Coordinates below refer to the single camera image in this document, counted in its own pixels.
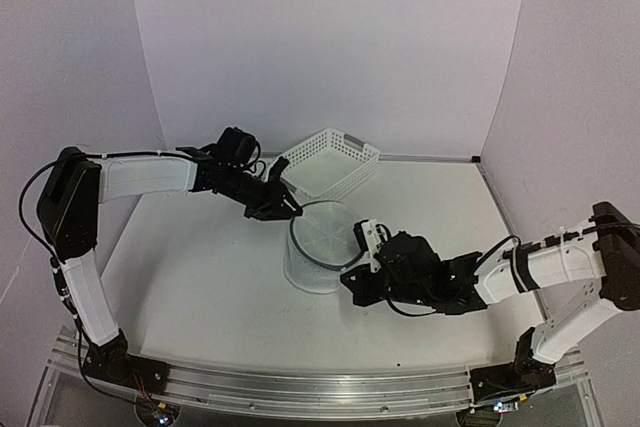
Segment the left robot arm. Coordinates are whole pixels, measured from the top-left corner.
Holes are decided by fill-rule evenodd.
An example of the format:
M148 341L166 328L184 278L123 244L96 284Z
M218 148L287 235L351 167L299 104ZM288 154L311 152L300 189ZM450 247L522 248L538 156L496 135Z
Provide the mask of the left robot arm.
M148 394L166 390L169 366L133 355L117 323L96 264L98 214L108 201L152 193L211 192L244 207L257 221L288 221L303 213L281 175L280 157L265 178L252 174L260 159L256 138L228 127L218 141L174 152L88 154L67 147L49 167L36 205L44 243L62 301L88 352L80 371L88 378Z

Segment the white mesh laundry bag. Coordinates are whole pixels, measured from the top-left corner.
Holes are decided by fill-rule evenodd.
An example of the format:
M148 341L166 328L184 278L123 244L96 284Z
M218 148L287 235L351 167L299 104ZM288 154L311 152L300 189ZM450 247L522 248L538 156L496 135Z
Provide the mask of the white mesh laundry bag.
M359 214L336 200L309 202L287 230L284 274L296 288L310 294L331 294L340 276L363 257L353 228Z

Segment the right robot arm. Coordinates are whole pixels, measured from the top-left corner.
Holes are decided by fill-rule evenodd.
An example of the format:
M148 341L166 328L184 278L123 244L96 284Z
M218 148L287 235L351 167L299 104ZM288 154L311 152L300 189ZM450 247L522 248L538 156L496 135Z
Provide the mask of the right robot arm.
M360 221L354 235L362 256L340 282L352 302L425 306L429 314L459 316L511 297L574 281L581 290L559 312L518 339L513 360L470 373L472 403L497 403L556 383L555 366L595 329L639 308L639 226L609 202L594 205L578 226L524 243L509 235L486 252L443 260L428 241L391 234Z

